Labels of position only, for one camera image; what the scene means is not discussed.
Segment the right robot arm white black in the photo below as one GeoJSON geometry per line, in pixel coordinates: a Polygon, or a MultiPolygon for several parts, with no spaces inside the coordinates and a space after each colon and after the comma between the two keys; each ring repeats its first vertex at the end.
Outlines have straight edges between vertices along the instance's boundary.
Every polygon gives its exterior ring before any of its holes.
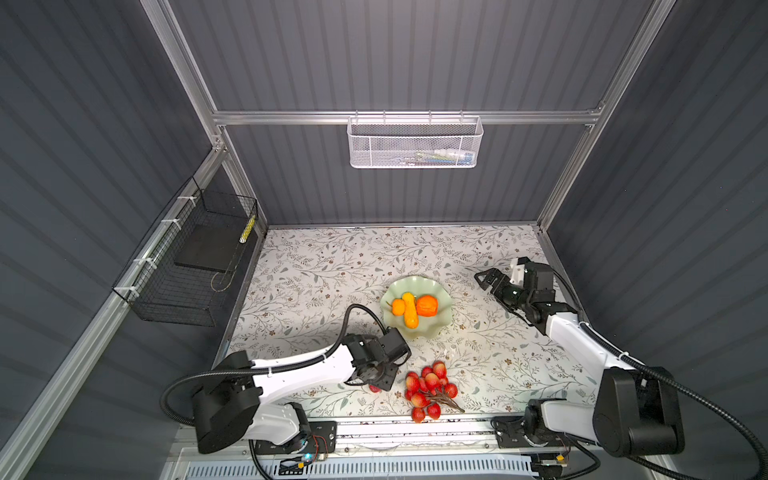
{"type": "Polygon", "coordinates": [[[601,345],[577,309],[557,300],[557,277],[549,265],[527,257],[518,258],[509,274],[491,268],[474,276],[506,312],[563,348],[598,386],[591,406],[555,398],[530,401],[523,417],[525,434],[533,441],[568,434],[614,457],[682,452],[679,399],[676,389],[658,380],[662,369],[645,373],[630,364],[627,354],[601,345]]]}

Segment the orange fake persimmon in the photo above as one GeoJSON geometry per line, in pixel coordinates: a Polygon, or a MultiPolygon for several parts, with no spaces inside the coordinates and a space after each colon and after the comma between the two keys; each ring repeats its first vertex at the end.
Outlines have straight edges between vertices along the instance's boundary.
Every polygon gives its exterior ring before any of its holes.
{"type": "Polygon", "coordinates": [[[431,295],[423,295],[417,298],[415,307],[420,317],[435,317],[439,312],[439,302],[431,295]]]}

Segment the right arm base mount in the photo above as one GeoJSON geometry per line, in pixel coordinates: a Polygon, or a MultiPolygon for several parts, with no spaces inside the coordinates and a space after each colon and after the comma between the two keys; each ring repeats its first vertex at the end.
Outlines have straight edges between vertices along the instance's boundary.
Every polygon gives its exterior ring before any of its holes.
{"type": "Polygon", "coordinates": [[[570,447],[560,434],[539,424],[528,425],[523,415],[495,416],[491,418],[490,426],[497,446],[502,449],[570,447]]]}

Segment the small orange tangerine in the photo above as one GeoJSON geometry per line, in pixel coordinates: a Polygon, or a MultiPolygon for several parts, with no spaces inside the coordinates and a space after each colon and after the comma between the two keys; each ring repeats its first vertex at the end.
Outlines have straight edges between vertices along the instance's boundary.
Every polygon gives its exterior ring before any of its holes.
{"type": "Polygon", "coordinates": [[[391,313],[395,317],[403,316],[406,312],[406,303],[401,298],[396,298],[391,303],[391,313]]]}

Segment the yellow fake squash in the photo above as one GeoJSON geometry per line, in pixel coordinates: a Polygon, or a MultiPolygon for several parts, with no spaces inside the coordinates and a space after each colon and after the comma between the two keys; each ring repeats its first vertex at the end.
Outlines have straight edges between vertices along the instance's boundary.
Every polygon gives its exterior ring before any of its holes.
{"type": "Polygon", "coordinates": [[[404,325],[409,329],[416,329],[419,326],[419,317],[416,309],[416,300],[413,294],[406,292],[402,295],[404,302],[404,325]]]}

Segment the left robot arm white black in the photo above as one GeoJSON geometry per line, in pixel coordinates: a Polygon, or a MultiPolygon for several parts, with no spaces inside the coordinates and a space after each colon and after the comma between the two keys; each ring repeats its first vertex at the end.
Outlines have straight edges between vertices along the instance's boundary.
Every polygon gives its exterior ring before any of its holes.
{"type": "Polygon", "coordinates": [[[283,359],[231,354],[191,395],[198,452],[215,453],[242,439],[296,448],[309,436],[309,422],[290,396],[346,383],[389,391],[410,355],[406,340],[392,328],[379,337],[347,334],[337,347],[283,359]]]}

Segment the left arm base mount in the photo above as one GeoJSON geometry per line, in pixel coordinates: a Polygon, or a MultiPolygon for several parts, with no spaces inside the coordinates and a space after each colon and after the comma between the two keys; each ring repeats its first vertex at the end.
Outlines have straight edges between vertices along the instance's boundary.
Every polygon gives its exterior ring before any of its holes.
{"type": "Polygon", "coordinates": [[[286,444],[276,445],[266,440],[255,442],[258,455],[330,454],[336,449],[338,423],[335,421],[309,421],[309,430],[302,430],[286,444]]]}

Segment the red fake berry bunch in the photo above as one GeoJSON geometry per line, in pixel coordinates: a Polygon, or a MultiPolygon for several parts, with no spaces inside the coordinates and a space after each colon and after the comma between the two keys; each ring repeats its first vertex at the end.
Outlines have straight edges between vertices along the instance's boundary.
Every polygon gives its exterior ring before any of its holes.
{"type": "Polygon", "coordinates": [[[440,420],[445,413],[464,414],[458,402],[460,389],[450,380],[447,364],[437,360],[420,371],[409,371],[403,397],[410,406],[410,419],[421,424],[440,420]]]}

